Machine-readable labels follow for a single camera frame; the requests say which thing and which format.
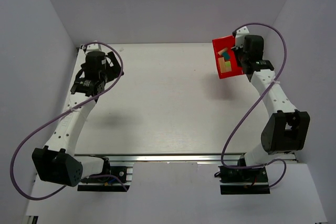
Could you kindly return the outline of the green wooden cube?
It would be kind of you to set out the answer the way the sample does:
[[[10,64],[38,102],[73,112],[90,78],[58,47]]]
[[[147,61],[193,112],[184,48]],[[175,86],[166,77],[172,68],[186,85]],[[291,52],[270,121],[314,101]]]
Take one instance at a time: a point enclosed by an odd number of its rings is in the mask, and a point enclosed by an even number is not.
[[[224,64],[225,64],[225,68],[232,68],[230,61],[225,61]]]

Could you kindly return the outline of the red plastic bin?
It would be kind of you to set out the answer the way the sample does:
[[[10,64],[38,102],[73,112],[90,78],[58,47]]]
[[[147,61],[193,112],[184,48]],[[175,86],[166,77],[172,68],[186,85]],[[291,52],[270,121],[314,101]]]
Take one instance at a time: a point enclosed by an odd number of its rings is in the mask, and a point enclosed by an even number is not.
[[[234,55],[234,36],[226,36],[212,40],[218,77],[225,79],[243,74]]]

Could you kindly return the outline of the teal wooden triangle block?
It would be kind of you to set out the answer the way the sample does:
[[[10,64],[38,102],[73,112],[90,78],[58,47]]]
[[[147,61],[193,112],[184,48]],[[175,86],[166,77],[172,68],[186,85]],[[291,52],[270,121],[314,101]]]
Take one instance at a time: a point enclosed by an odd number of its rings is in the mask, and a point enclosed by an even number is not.
[[[223,56],[223,58],[224,58],[225,61],[229,61],[230,60],[230,55],[229,55],[228,52],[222,53],[222,56]]]

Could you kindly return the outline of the long natural wooden block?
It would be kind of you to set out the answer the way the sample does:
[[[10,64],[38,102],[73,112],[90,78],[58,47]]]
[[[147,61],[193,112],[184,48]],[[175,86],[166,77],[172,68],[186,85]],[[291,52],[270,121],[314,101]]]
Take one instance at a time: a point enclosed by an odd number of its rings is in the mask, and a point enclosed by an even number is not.
[[[225,60],[223,57],[218,58],[219,69],[221,73],[226,72]]]

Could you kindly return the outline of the small natural wooden block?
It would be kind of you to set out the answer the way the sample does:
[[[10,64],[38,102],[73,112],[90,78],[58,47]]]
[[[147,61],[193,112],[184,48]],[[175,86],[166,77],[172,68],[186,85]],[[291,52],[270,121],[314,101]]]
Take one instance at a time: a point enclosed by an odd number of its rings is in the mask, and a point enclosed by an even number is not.
[[[231,68],[225,68],[225,69],[222,71],[222,73],[231,72],[231,71],[232,71]]]

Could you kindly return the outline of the natural wooden arch block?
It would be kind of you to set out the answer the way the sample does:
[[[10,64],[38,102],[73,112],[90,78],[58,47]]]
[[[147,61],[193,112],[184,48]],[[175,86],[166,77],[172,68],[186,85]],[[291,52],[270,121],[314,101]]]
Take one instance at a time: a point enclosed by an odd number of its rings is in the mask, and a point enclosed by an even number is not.
[[[225,54],[228,54],[228,48],[224,48],[218,52],[218,55],[223,57]]]

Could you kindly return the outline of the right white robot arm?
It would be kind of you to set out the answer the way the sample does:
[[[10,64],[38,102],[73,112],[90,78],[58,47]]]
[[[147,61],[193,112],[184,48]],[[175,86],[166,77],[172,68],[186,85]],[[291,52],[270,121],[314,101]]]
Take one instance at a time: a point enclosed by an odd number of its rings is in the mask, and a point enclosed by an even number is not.
[[[256,88],[265,105],[269,120],[261,133],[260,144],[244,154],[246,166],[269,163],[282,154],[303,149],[310,116],[299,111],[276,81],[274,67],[263,59],[264,39],[258,35],[235,36],[234,54],[237,64]]]

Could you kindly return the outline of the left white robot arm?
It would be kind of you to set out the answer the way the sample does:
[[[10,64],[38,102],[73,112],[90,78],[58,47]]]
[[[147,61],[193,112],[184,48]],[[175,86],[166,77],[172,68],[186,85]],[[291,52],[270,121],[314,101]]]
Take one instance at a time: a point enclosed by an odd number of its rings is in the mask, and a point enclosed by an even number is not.
[[[70,113],[59,120],[45,146],[32,153],[42,181],[74,187],[83,178],[110,174],[107,158],[75,158],[75,148],[86,119],[98,102],[97,95],[122,73],[114,52],[91,51],[86,54],[70,88],[67,102]]]

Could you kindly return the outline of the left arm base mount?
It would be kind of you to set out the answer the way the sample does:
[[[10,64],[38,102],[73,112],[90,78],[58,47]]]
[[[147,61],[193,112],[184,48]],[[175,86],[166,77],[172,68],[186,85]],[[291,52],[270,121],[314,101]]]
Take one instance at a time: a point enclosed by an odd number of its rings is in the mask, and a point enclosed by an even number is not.
[[[132,164],[111,164],[106,175],[90,175],[77,186],[80,192],[126,193],[133,175]]]

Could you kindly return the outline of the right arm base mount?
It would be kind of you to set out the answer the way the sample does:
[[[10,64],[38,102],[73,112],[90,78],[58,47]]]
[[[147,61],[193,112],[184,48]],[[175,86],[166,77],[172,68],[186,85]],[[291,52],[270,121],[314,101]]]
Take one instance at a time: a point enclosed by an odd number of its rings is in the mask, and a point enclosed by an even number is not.
[[[228,169],[219,166],[214,174],[219,178],[222,195],[266,195],[270,194],[265,168]]]

